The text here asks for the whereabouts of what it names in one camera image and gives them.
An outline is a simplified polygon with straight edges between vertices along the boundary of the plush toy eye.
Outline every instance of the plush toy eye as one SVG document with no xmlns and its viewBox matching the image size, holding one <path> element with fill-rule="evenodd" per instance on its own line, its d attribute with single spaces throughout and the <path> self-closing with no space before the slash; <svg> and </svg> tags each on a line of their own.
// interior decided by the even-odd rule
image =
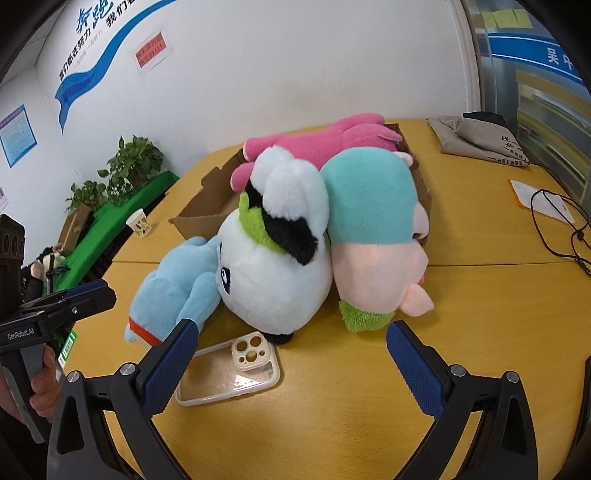
<svg viewBox="0 0 591 480">
<path fill-rule="evenodd" d="M 230 269 L 222 267 L 220 275 L 222 277 L 223 289 L 226 291 L 228 295 L 230 295 Z"/>
</svg>

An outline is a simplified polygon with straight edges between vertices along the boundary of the green leaves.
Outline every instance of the green leaves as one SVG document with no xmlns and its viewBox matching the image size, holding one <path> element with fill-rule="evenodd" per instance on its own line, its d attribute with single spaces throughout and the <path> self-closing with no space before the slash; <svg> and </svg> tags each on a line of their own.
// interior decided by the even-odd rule
<svg viewBox="0 0 591 480">
<path fill-rule="evenodd" d="M 70 190 L 73 194 L 70 198 L 66 199 L 70 202 L 68 206 L 70 210 L 76 210 L 84 203 L 91 205 L 94 209 L 98 209 L 106 202 L 106 185 L 104 183 L 86 180 L 81 188 L 77 188 L 76 184 L 73 183 Z"/>
<path fill-rule="evenodd" d="M 107 185 L 96 186 L 98 201 L 104 203 L 108 199 L 117 206 L 123 205 L 142 188 L 152 172 L 159 173 L 164 159 L 162 152 L 145 137 L 134 135 L 127 143 L 120 137 L 118 147 L 119 151 L 107 161 L 108 170 L 97 171 L 99 177 L 109 179 Z M 75 190 L 76 186 L 72 185 L 72 192 Z"/>
</svg>

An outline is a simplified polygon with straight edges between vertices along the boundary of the green fuzzy base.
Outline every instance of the green fuzzy base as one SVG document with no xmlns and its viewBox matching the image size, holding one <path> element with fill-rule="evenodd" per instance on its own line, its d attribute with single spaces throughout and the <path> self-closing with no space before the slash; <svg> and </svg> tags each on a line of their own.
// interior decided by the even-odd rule
<svg viewBox="0 0 591 480">
<path fill-rule="evenodd" d="M 366 330 L 380 330 L 390 323 L 394 313 L 371 313 L 356 309 L 349 302 L 339 302 L 340 314 L 345 320 L 345 325 L 351 332 L 364 332 Z"/>
</svg>

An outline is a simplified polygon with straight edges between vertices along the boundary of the paper cup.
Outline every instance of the paper cup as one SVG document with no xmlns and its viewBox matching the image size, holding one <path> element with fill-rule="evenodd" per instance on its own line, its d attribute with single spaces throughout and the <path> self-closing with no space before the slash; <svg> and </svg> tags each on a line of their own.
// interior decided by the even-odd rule
<svg viewBox="0 0 591 480">
<path fill-rule="evenodd" d="M 127 225 L 129 225 L 140 238 L 145 237 L 152 230 L 152 225 L 148 222 L 143 208 L 132 213 L 125 223 L 127 223 Z"/>
</svg>

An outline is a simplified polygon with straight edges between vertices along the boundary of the black speaker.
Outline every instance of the black speaker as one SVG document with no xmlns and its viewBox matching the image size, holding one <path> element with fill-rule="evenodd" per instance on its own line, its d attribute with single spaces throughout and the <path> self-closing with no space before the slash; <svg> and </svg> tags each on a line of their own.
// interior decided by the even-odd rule
<svg viewBox="0 0 591 480">
<path fill-rule="evenodd" d="M 8 215 L 0 215 L 0 322 L 22 303 L 24 251 L 25 228 Z"/>
</svg>

